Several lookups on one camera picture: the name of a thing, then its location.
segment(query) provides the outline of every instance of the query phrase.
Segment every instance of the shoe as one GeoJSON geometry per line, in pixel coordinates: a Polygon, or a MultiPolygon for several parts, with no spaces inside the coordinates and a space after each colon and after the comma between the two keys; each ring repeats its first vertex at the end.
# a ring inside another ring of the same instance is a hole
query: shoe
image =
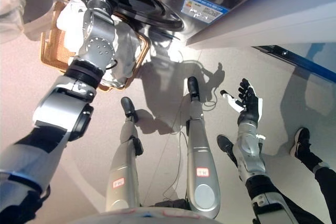
{"type": "Polygon", "coordinates": [[[294,137],[295,143],[290,150],[290,155],[300,159],[302,153],[310,153],[310,132],[307,128],[300,128],[294,137]]]}
{"type": "Polygon", "coordinates": [[[225,152],[233,163],[237,166],[237,159],[233,154],[233,143],[224,135],[217,136],[218,147],[225,152]]]}

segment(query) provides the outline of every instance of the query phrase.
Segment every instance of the white robotic hand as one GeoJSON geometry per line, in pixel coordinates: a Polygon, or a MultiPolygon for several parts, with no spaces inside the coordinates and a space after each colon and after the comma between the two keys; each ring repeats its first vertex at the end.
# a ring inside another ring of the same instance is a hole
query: white robotic hand
{"type": "Polygon", "coordinates": [[[238,123],[243,119],[250,119],[258,123],[262,116],[263,99],[256,96],[255,89],[245,78],[241,81],[238,91],[241,101],[225,90],[222,90],[220,94],[235,111],[240,113],[238,123]]]}

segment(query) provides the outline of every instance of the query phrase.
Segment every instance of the energy label sticker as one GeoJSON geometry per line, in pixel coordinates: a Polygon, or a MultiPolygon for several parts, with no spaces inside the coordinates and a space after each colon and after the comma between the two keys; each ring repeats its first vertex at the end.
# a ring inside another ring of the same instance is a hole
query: energy label sticker
{"type": "Polygon", "coordinates": [[[184,0],[181,12],[209,24],[227,13],[228,9],[207,0],[184,0]]]}

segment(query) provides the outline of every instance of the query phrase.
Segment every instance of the beige floor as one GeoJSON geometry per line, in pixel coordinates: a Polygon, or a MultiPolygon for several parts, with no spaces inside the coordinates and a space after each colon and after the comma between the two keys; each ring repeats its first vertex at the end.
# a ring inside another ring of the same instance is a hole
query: beige floor
{"type": "MultiPolygon", "coordinates": [[[[35,106],[59,75],[39,62],[38,48],[38,42],[24,36],[1,45],[2,149],[29,133],[35,106]]],[[[108,170],[124,120],[120,99],[125,95],[140,110],[138,132],[144,147],[144,154],[137,159],[141,203],[149,206],[164,198],[183,198],[186,144],[179,130],[185,132],[189,103],[185,84],[191,75],[198,78],[202,99],[207,101],[206,129],[222,195],[216,219],[222,223],[251,223],[253,217],[236,168],[216,143],[218,134],[235,141],[238,116],[219,91],[237,95],[239,82],[245,77],[264,98],[259,131],[267,137],[263,153],[274,184],[330,223],[313,175],[288,151],[297,128],[307,126],[311,129],[312,150],[336,168],[335,84],[252,48],[195,51],[156,45],[151,55],[151,62],[146,62],[128,89],[98,93],[89,129],[83,138],[68,144],[51,182],[52,194],[31,223],[62,223],[103,210],[108,170]],[[170,61],[169,56],[183,61],[170,61]],[[173,183],[177,174],[179,179],[173,183]]]]}

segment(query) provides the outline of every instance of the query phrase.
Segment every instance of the laundry basket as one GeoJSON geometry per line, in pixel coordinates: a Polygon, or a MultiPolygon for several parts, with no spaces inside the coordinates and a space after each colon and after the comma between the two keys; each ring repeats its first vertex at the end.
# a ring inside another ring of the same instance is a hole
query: laundry basket
{"type": "MultiPolygon", "coordinates": [[[[41,45],[39,53],[41,62],[43,64],[56,68],[62,73],[64,73],[68,68],[69,57],[75,56],[74,52],[70,52],[68,49],[64,47],[65,31],[58,29],[56,26],[57,18],[61,13],[61,11],[65,8],[65,6],[66,6],[65,3],[63,2],[55,3],[53,19],[51,21],[51,28],[49,32],[49,38],[46,39],[46,33],[41,34],[41,45]]],[[[128,20],[124,16],[122,15],[117,16],[121,18],[123,22],[129,24],[128,20]]],[[[121,88],[114,88],[100,84],[99,90],[104,92],[111,91],[112,89],[124,90],[130,86],[134,77],[137,75],[139,68],[141,67],[141,63],[149,50],[150,41],[145,36],[137,33],[136,31],[134,32],[139,39],[141,51],[139,55],[136,57],[132,76],[130,78],[127,78],[125,85],[121,88]]]]}

